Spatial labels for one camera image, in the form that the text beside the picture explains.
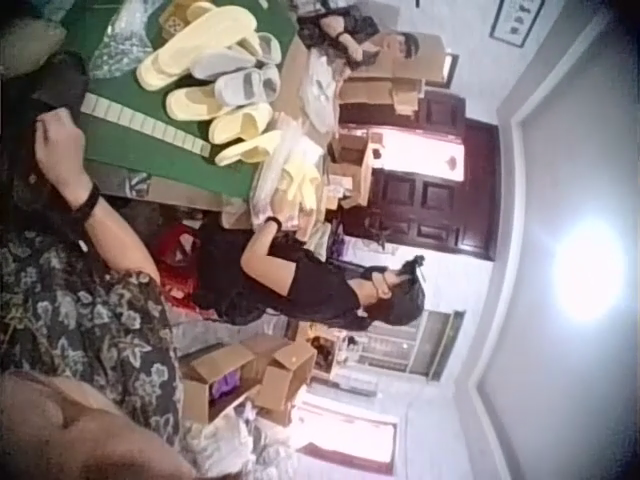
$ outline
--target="framed picture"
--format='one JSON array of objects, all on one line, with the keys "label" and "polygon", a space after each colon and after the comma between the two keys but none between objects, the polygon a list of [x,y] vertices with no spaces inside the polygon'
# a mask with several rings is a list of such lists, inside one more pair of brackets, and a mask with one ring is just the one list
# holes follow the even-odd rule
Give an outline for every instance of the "framed picture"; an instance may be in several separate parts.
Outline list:
[{"label": "framed picture", "polygon": [[543,6],[544,0],[500,0],[489,36],[522,48]]}]

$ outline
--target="ceiling light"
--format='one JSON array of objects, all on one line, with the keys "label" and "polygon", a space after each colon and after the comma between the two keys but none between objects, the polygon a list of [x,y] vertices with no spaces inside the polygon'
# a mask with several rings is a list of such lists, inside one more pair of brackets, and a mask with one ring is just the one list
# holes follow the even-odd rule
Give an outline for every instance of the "ceiling light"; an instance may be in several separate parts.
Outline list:
[{"label": "ceiling light", "polygon": [[611,230],[601,222],[585,222],[564,239],[556,253],[558,303],[576,320],[601,317],[620,295],[624,265],[624,255]]}]

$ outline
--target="dark wooden door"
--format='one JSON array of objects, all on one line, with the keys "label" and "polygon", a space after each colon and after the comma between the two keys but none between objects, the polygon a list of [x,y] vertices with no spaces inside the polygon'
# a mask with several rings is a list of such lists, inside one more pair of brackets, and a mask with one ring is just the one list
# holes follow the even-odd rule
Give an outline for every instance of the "dark wooden door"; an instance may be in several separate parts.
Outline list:
[{"label": "dark wooden door", "polygon": [[367,207],[341,212],[345,234],[493,259],[499,214],[495,125],[467,121],[465,180],[375,170]]},{"label": "dark wooden door", "polygon": [[340,105],[340,124],[398,127],[461,139],[465,128],[465,107],[462,97],[425,90],[413,115],[398,115],[393,105],[346,103]]}]

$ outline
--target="floral print shirt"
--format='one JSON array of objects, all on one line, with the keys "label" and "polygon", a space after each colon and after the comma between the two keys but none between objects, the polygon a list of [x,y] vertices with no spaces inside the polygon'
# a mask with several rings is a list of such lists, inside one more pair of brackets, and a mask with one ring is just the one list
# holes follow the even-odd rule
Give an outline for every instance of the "floral print shirt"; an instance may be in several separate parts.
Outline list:
[{"label": "floral print shirt", "polygon": [[34,231],[0,238],[0,371],[86,382],[178,446],[182,389],[155,281],[97,275],[79,247]]}]

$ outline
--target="ceiling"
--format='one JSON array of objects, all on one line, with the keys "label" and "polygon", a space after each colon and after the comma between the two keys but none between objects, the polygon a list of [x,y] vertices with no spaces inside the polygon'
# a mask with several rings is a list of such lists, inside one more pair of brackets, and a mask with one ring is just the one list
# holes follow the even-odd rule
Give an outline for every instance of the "ceiling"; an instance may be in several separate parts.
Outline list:
[{"label": "ceiling", "polygon": [[[637,45],[612,27],[522,123],[520,265],[479,384],[513,478],[610,478],[630,452],[637,375],[637,89]],[[555,275],[558,262],[575,253],[563,250],[563,242],[584,225],[597,225],[591,236],[608,229],[614,244],[583,252],[568,275],[572,287],[590,275],[602,281],[579,295],[577,305],[621,283],[614,304],[589,321],[563,308]],[[616,246],[622,274],[608,269],[606,255]]]}]

